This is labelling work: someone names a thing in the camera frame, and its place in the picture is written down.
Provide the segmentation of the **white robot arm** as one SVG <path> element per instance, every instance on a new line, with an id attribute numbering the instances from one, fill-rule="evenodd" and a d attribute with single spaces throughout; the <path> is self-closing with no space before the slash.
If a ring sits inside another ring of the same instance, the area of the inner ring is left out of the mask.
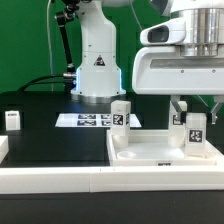
<path id="1" fill-rule="evenodd" d="M 121 94 L 116 65 L 116 28 L 102 12 L 133 0 L 63 0 L 74 2 L 65 17 L 77 17 L 82 30 L 82 63 L 77 69 L 74 96 L 94 102 Z M 132 88 L 138 94 L 169 95 L 182 121 L 178 105 L 182 95 L 212 95 L 211 123 L 224 105 L 224 0 L 149 0 L 168 21 L 140 33 L 143 48 L 135 56 Z"/>

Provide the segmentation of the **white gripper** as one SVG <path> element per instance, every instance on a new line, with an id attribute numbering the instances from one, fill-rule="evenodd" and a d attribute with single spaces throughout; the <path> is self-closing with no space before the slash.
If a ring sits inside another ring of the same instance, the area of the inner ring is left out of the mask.
<path id="1" fill-rule="evenodd" d="M 182 57 L 179 47 L 144 47 L 134 60 L 132 88 L 137 94 L 172 95 L 175 124 L 186 122 L 179 95 L 213 95 L 207 118 L 215 124 L 224 105 L 224 51 L 220 48 L 214 57 Z"/>

